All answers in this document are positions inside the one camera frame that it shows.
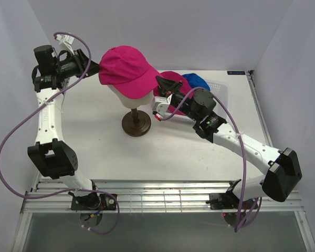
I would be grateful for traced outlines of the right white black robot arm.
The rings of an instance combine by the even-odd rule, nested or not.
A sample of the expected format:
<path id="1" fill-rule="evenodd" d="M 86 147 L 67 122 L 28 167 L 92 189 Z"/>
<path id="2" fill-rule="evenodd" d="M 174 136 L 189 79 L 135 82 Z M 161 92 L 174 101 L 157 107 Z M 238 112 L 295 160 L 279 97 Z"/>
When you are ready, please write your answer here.
<path id="1" fill-rule="evenodd" d="M 211 194 L 208 204 L 212 209 L 250 208 L 253 200 L 268 196 L 284 202 L 299 181 L 302 172 L 297 153 L 291 148 L 280 150 L 242 134 L 233 119 L 226 120 L 214 112 L 221 101 L 209 90 L 195 87 L 188 93 L 181 92 L 182 82 L 157 76 L 158 96 L 153 99 L 154 116 L 165 121 L 170 106 L 192 121 L 195 133 L 202 139 L 220 145 L 242 157 L 259 169 L 261 176 L 230 181 L 224 193 Z"/>

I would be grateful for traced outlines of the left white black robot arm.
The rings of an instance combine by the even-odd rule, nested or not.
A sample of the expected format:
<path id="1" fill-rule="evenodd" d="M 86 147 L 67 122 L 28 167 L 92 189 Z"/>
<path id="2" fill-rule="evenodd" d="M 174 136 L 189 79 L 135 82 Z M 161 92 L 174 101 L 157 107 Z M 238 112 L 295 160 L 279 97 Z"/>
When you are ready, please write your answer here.
<path id="1" fill-rule="evenodd" d="M 78 170 L 78 158 L 62 134 L 61 109 L 64 89 L 71 77 L 90 77 L 98 72 L 98 65 L 89 61 L 81 49 L 56 53 L 51 45 L 34 49 L 38 65 L 32 71 L 32 82 L 38 106 L 38 132 L 27 154 L 44 177 L 65 183 L 74 202 L 87 209 L 96 209 L 101 197 L 95 183 Z"/>

